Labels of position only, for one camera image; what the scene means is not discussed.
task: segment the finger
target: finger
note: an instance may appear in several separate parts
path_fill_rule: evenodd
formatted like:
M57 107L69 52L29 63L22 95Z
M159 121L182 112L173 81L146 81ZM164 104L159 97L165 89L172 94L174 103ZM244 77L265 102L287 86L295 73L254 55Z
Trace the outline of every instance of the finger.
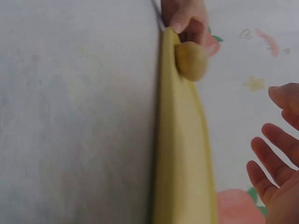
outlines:
M180 33L178 36L179 36L179 39L181 40L181 42L187 41L187 33L186 32Z
M287 166L263 139L254 138L251 148L278 186L283 185L295 173L295 170Z
M205 41L204 41L204 28L203 28L203 24L198 22L198 26L197 26L197 32L193 34L193 39L191 41L200 44L200 45L204 45Z
M265 124L262 133L299 167L299 141L274 124Z
M277 187L269 181L266 174L254 161L249 161L246 166L249 179L260 196L262 202L268 207Z
M280 87L270 87L268 93L272 101L283 110L299 115L299 84L289 83Z
M170 27L177 34L182 33L192 18L192 10L189 6L182 7L178 12L173 16Z
M208 33L209 33L208 26L202 23L199 28L199 32L195 35L193 41L197 44L205 46Z
M281 116L286 120L286 122L299 131L299 116L297 114L291 111L283 110L281 112Z
M193 39L194 39L194 33L187 32L186 41L193 41Z

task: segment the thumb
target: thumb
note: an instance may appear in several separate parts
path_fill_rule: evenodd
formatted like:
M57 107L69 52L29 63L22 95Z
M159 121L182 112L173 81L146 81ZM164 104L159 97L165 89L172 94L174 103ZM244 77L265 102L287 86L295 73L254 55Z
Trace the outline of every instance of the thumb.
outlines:
M174 32L180 34L187 28L191 18L192 14L190 8L182 7L174 14L170 27Z
M288 83L268 89L271 100L283 110L299 115L299 84Z

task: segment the white surface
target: white surface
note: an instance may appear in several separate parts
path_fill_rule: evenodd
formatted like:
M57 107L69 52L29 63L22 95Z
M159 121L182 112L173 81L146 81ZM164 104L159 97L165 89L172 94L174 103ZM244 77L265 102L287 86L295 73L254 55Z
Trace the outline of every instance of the white surface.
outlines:
M206 4L212 34L223 39L220 51L210 60L209 72L198 83L210 129L216 189L247 190L251 184L246 163L256 160L250 141L262 137L262 125L271 122L298 136L281 118L267 88L299 82L299 2L207 0ZM276 40L277 57L255 34L256 28ZM245 29L251 30L252 39L239 37ZM291 53L284 53L284 49L291 49ZM249 76L265 79L266 89L250 92L243 86Z
M157 49L149 0L0 2L0 223L145 223Z

